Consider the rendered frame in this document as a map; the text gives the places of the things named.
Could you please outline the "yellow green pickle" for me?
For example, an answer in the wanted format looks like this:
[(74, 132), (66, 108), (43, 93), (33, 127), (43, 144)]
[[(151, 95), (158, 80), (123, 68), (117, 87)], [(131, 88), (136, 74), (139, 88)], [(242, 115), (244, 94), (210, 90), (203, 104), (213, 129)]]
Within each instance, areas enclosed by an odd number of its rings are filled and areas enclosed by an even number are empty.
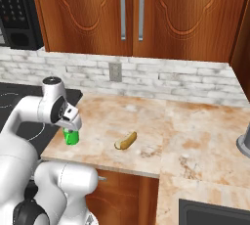
[(136, 141), (136, 139), (137, 139), (137, 132), (133, 131), (124, 138), (116, 141), (114, 143), (114, 147), (117, 150), (126, 150)]

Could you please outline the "black hob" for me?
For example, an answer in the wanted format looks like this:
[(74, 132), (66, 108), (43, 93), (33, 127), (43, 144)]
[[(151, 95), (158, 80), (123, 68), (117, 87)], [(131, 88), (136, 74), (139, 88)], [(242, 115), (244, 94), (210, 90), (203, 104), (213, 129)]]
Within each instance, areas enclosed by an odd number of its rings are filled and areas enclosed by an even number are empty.
[(79, 110), (66, 98), (63, 81), (58, 77), (47, 77), (42, 83), (42, 96), (19, 93), (12, 104), (12, 111), (0, 132), (0, 156), (10, 156), (23, 160), (39, 159), (40, 154), (50, 143), (53, 134), (48, 129), (43, 131), (42, 149), (36, 149), (26, 135), (39, 132), (34, 123), (44, 126), (60, 126), (60, 120), (74, 119)]

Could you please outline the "grey round appliance base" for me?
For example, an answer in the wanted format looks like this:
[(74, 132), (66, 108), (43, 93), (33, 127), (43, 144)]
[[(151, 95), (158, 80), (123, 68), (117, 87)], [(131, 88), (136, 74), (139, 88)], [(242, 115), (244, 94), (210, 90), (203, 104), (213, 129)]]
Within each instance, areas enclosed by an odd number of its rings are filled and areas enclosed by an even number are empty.
[(246, 157), (250, 158), (250, 149), (248, 149), (244, 143), (245, 141), (245, 136), (240, 135), (237, 140), (236, 140), (236, 146), (237, 148), (241, 151), (243, 155)]

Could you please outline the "wooden base cupboard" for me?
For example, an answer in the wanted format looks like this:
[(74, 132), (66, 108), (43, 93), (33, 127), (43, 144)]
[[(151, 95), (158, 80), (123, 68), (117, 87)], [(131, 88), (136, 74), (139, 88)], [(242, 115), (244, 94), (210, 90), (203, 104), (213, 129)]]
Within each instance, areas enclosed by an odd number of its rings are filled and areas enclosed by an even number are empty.
[(98, 170), (104, 181), (86, 197), (100, 225), (155, 225), (159, 180)]

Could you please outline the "black microwave oven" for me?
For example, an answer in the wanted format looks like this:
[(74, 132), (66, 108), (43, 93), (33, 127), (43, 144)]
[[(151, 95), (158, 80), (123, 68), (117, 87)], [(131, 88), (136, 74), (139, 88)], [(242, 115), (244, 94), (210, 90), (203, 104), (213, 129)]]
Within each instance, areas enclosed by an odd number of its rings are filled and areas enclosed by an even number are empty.
[(0, 0), (0, 29), (3, 46), (33, 51), (44, 46), (34, 0)]

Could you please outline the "wooden cupboard door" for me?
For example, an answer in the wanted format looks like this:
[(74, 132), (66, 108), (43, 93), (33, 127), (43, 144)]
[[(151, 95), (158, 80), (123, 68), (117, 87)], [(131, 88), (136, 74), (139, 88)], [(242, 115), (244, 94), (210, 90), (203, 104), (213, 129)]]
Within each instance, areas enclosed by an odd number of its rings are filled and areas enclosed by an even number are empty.
[(35, 0), (48, 52), (127, 56), (133, 53), (133, 0), (125, 0), (126, 40), (121, 40), (120, 0)]
[(145, 0), (139, 41), (139, 0), (134, 0), (133, 55), (226, 63), (245, 0)]

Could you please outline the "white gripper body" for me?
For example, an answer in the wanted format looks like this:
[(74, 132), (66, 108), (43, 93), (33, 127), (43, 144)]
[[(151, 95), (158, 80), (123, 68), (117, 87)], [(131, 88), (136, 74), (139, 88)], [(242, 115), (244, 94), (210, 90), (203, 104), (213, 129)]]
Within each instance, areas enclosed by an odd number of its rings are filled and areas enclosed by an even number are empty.
[(70, 120), (60, 120), (60, 126), (72, 131), (79, 131), (82, 127), (82, 121), (80, 115), (78, 114), (74, 119)]

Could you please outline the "grey wall socket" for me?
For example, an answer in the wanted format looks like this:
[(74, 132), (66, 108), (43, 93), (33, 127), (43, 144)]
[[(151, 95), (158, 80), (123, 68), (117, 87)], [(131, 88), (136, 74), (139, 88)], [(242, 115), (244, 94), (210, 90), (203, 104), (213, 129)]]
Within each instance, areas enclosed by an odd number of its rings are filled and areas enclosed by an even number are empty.
[(122, 66), (121, 64), (109, 63), (109, 80), (114, 82), (122, 81)]

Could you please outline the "green mug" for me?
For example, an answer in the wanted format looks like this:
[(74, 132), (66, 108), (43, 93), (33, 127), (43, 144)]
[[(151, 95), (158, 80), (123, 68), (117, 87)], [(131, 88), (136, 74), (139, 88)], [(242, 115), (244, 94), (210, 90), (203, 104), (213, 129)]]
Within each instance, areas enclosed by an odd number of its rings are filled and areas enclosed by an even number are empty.
[(76, 145), (79, 142), (79, 132), (78, 131), (72, 131), (64, 128), (62, 130), (65, 143), (67, 145), (73, 146)]

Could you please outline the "tall wooden side cupboard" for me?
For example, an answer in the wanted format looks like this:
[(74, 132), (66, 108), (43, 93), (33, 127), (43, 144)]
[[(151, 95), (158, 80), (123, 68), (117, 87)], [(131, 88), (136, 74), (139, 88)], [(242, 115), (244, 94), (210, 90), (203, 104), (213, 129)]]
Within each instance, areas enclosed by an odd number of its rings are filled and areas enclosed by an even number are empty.
[(246, 2), (230, 66), (250, 102), (250, 0)]

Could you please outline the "dark grey sink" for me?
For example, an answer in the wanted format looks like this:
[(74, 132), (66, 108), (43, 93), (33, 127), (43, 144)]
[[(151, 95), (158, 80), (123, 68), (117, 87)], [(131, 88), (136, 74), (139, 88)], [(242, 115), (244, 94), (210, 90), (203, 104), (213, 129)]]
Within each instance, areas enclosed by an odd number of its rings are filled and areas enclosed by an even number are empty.
[(250, 225), (250, 210), (179, 199), (179, 225)]

